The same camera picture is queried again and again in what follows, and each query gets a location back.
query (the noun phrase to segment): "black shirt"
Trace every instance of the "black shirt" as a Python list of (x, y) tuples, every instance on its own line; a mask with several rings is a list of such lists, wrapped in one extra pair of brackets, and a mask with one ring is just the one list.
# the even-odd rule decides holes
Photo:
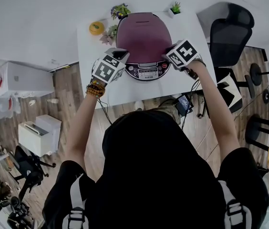
[[(95, 183), (80, 179), (89, 228), (223, 228), (226, 203), (218, 179), (252, 214), (259, 228), (269, 196), (249, 149), (239, 148), (222, 162), (218, 178), (174, 122), (159, 111), (129, 113), (103, 139), (105, 165)], [(62, 163), (44, 205), (49, 228), (60, 229), (70, 212), (70, 187), (84, 173)]]

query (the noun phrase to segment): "white tabletop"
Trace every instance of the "white tabletop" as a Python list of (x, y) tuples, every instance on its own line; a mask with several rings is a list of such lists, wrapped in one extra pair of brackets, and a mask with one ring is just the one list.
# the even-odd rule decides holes
[[(173, 19), (168, 16), (167, 12), (153, 12), (153, 14), (157, 15), (167, 26), (172, 43), (185, 38), (193, 43), (193, 46), (201, 54), (203, 61), (207, 65), (213, 81), (216, 83), (207, 41), (196, 14), (185, 9)], [(85, 21), (77, 28), (78, 56), (84, 94), (86, 92), (86, 85), (89, 84), (91, 79), (91, 70), (94, 61), (108, 48), (115, 47), (115, 43), (112, 46), (102, 44), (99, 40), (101, 35), (93, 36), (89, 33), (89, 25), (92, 22)], [(109, 26), (118, 24), (119, 20), (109, 18), (101, 22), (105, 25), (106, 30), (108, 30)], [(105, 95), (101, 100), (109, 106), (113, 106), (160, 96), (185, 93), (190, 92), (194, 82), (185, 72), (176, 71), (172, 65), (163, 77), (150, 82), (136, 80), (129, 76), (127, 72), (123, 72), (123, 75), (117, 81), (107, 85)]]

